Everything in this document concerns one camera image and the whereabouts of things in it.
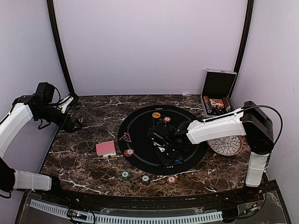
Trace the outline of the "orange big blind button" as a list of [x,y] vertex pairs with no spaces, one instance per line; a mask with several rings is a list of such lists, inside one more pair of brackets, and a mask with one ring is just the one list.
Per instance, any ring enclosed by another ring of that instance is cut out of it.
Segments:
[[159,112],[154,112],[154,113],[152,113],[152,117],[157,119],[157,118],[161,117],[161,114]]

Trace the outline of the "red yellow poker chip stack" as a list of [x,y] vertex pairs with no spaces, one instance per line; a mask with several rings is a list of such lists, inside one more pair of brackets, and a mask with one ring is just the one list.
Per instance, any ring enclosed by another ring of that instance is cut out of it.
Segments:
[[170,175],[167,177],[168,184],[175,184],[177,182],[177,177],[174,175]]

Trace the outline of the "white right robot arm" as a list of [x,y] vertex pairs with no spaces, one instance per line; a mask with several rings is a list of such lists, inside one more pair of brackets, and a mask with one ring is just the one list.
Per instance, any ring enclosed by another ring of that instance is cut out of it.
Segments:
[[261,105],[247,101],[244,106],[224,115],[180,123],[175,131],[158,124],[151,134],[154,146],[162,149],[159,158],[165,166],[174,162],[191,145],[229,136],[245,136],[251,153],[245,187],[238,198],[249,202],[256,196],[266,162],[274,146],[273,123],[261,110]]

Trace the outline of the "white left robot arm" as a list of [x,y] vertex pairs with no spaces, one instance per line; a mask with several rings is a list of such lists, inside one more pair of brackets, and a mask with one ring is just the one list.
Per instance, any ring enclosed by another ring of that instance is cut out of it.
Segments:
[[58,105],[47,103],[40,94],[17,98],[13,109],[0,123],[0,189],[42,190],[55,203],[63,203],[66,193],[55,185],[55,179],[38,173],[38,163],[49,142],[45,134],[38,134],[34,121],[44,120],[56,124],[60,130],[71,133],[81,128],[79,120],[68,110],[78,101],[70,94]]

